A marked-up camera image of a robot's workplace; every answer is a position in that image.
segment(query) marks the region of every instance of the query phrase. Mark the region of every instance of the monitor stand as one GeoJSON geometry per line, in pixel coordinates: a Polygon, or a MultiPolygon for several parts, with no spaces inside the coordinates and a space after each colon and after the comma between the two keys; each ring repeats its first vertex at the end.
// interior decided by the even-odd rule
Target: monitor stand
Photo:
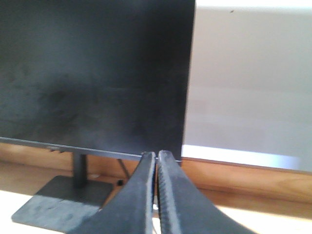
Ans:
{"type": "Polygon", "coordinates": [[[86,157],[73,153],[73,177],[54,177],[12,215],[12,220],[65,233],[99,211],[113,185],[87,180],[86,157]]]}

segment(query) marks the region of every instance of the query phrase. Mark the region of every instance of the monitor stand neck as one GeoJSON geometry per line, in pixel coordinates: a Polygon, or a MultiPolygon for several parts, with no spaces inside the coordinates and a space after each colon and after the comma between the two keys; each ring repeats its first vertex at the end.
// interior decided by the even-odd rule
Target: monitor stand neck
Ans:
{"type": "Polygon", "coordinates": [[[73,185],[80,189],[86,186],[87,179],[87,155],[73,153],[73,185]]]}

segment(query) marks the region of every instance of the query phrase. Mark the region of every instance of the desk surface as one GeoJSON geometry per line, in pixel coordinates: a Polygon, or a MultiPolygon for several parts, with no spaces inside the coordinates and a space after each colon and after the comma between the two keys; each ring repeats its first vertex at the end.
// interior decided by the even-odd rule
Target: desk surface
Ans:
{"type": "MultiPolygon", "coordinates": [[[[13,223],[11,215],[32,194],[56,175],[69,176],[69,171],[24,166],[0,162],[0,233],[23,231],[32,234],[58,232],[13,223]]],[[[118,178],[89,175],[90,178],[116,182],[118,178]]],[[[116,187],[110,198],[118,192],[116,187]]],[[[234,220],[259,234],[310,234],[312,230],[312,205],[298,202],[267,199],[201,190],[218,208],[234,220]]]]}

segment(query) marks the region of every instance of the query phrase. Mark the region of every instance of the dark screen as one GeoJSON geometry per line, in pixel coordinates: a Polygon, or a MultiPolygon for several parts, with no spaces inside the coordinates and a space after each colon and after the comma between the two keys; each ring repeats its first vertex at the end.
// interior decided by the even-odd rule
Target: dark screen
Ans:
{"type": "Polygon", "coordinates": [[[194,5],[0,0],[2,141],[180,159],[194,5]]]}

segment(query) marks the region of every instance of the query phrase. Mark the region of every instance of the white wall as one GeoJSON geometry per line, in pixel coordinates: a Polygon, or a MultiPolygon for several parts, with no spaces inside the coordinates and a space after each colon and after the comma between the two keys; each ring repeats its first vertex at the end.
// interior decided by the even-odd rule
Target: white wall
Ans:
{"type": "Polygon", "coordinates": [[[197,1],[183,156],[312,171],[312,6],[210,2],[197,1]]]}

